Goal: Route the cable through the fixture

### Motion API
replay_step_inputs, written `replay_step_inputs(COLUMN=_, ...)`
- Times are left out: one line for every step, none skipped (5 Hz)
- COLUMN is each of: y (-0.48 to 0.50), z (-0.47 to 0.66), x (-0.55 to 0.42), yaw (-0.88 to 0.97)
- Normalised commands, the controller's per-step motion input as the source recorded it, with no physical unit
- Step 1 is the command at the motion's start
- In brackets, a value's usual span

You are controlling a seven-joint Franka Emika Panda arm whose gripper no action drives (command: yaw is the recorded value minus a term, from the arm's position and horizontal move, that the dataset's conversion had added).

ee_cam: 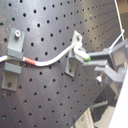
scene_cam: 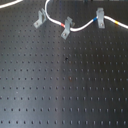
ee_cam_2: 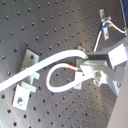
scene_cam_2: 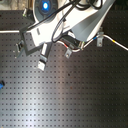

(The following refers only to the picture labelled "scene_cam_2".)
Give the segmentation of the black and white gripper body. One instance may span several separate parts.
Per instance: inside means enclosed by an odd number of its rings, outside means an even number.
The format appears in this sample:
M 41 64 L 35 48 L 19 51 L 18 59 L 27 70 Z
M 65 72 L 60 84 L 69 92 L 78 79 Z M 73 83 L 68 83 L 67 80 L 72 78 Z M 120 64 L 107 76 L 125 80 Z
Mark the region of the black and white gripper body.
M 38 47 L 43 43 L 49 43 L 52 41 L 52 34 L 56 24 L 57 22 L 35 23 L 21 29 L 20 34 L 21 36 L 24 36 L 25 33 L 30 32 L 35 46 Z

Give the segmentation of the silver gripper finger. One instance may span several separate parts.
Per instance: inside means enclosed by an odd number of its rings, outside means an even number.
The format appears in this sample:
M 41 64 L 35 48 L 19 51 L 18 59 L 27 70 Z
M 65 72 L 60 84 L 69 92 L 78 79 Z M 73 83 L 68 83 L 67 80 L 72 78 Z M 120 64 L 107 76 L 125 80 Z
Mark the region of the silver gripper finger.
M 15 47 L 15 57 L 18 58 L 24 50 L 24 41 L 20 40 Z
M 41 50 L 41 53 L 40 53 L 40 59 L 38 62 L 38 68 L 42 71 L 45 70 L 50 50 L 51 50 L 51 44 L 50 43 L 44 43 L 42 50 Z

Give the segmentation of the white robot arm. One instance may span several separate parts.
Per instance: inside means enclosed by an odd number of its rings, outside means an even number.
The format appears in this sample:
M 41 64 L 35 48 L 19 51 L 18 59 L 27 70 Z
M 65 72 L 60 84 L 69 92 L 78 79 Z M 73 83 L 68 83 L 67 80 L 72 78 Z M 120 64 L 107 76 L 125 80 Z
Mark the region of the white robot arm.
M 67 48 L 67 58 L 87 46 L 97 34 L 115 0 L 34 0 L 32 15 L 35 23 L 20 30 L 21 41 L 16 44 L 17 56 L 42 49 L 38 68 L 45 68 L 53 43 Z

